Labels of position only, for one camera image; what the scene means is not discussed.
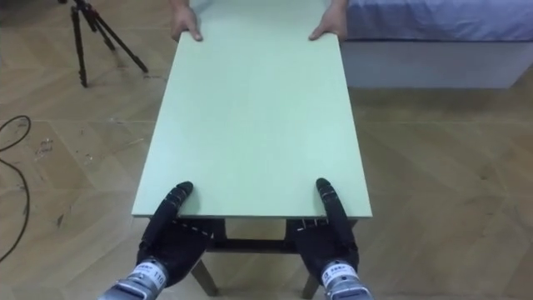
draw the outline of tripod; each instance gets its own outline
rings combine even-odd
[[[59,0],[60,3],[66,3],[67,0]],[[85,21],[95,32],[99,32],[102,35],[104,43],[107,45],[109,50],[116,51],[115,45],[111,42],[108,34],[113,37],[113,39],[120,45],[122,49],[127,53],[127,55],[133,60],[133,62],[138,65],[138,67],[144,72],[148,73],[148,68],[142,63],[141,59],[137,57],[133,52],[126,46],[126,44],[116,35],[116,33],[107,25],[107,23],[100,17],[100,14],[97,12],[91,4],[85,2],[85,0],[74,0],[76,5],[71,7],[71,18],[72,25],[74,28],[74,39],[76,41],[76,52],[77,59],[80,64],[80,81],[82,85],[87,87],[87,70],[85,69],[85,60],[83,59],[83,42],[82,42],[82,31],[80,29],[80,17],[79,13],[81,12]]]

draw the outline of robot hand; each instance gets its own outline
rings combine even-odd
[[[142,235],[137,266],[100,300],[153,300],[192,270],[212,237],[211,220],[177,216],[192,189],[183,182],[167,194]]]
[[[341,201],[326,179],[318,179],[316,188],[327,218],[288,221],[296,249],[329,299],[370,300],[357,275],[359,252]]]

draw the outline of white label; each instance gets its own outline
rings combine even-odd
[[[327,287],[331,280],[342,276],[354,276],[358,278],[356,270],[353,267],[345,263],[338,263],[328,267],[324,271],[322,274],[322,283],[324,283],[324,287]]]
[[[153,263],[143,262],[135,267],[133,274],[140,274],[149,278],[157,287],[158,290],[161,290],[163,285],[167,282],[167,277],[165,273]]]

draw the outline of black cable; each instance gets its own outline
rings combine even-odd
[[[16,116],[16,117],[10,119],[9,121],[5,122],[2,126],[0,126],[0,133],[2,133],[2,130],[5,127],[7,127],[7,125],[9,125],[10,123],[13,123],[13,122],[15,122],[17,120],[26,120],[27,121],[26,132],[17,141],[12,142],[12,143],[8,144],[5,147],[0,147],[0,153],[15,147],[17,144],[19,144],[30,133],[30,129],[32,128],[32,120],[30,120],[30,118],[28,116]],[[29,191],[29,188],[27,187],[26,178],[24,177],[24,174],[22,174],[22,171],[20,169],[18,169],[18,167],[13,166],[11,163],[6,162],[5,160],[3,160],[1,158],[0,158],[0,163],[10,167],[13,171],[15,171],[18,174],[18,176],[22,180],[22,187],[24,189],[24,192],[26,193],[26,207],[24,208],[24,212],[25,212],[24,213],[24,224],[22,225],[22,229],[20,230],[20,233],[18,234],[18,237],[15,240],[15,243],[9,248],[9,250],[7,250],[7,252],[4,255],[2,255],[2,257],[0,257],[0,263],[1,263],[13,252],[13,250],[15,250],[15,248],[18,245],[18,243],[22,239],[22,236],[26,232],[27,222],[29,221],[29,218],[30,218],[30,191]]]

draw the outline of metal table frame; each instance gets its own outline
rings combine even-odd
[[[261,240],[247,238],[227,238],[226,220],[215,221],[215,231],[213,233],[212,244],[207,248],[210,253],[270,253],[270,254],[298,254],[296,245],[285,226],[285,237],[282,240]],[[354,227],[357,220],[350,221]],[[206,266],[200,260],[191,271],[192,276],[198,281],[207,296],[218,296],[218,287]],[[306,285],[303,288],[301,297],[312,299],[320,283],[311,275],[307,277]]]

